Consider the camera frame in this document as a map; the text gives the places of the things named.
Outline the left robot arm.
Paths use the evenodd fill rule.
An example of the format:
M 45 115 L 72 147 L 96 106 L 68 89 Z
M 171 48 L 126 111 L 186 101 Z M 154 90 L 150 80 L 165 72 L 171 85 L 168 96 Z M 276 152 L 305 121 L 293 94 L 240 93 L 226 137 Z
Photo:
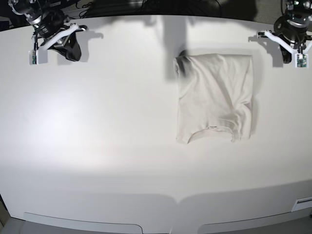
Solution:
M 296 68 L 309 66 L 308 52 L 312 44 L 306 44 L 312 37 L 307 34 L 312 21 L 312 2 L 310 0 L 282 0 L 282 16 L 273 25 L 273 31 L 263 30 L 258 38 L 268 38 L 279 44 L 284 64 L 294 62 Z

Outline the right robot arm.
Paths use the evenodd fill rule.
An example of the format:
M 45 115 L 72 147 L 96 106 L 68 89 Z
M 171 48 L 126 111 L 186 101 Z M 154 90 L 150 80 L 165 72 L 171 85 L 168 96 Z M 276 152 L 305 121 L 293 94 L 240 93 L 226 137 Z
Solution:
M 48 6 L 45 0 L 10 0 L 8 5 L 16 15 L 25 16 L 34 28 L 29 64 L 47 63 L 48 50 L 58 52 L 69 61 L 80 60 L 81 48 L 76 33 L 86 31 L 86 25 L 71 23 L 68 15 Z

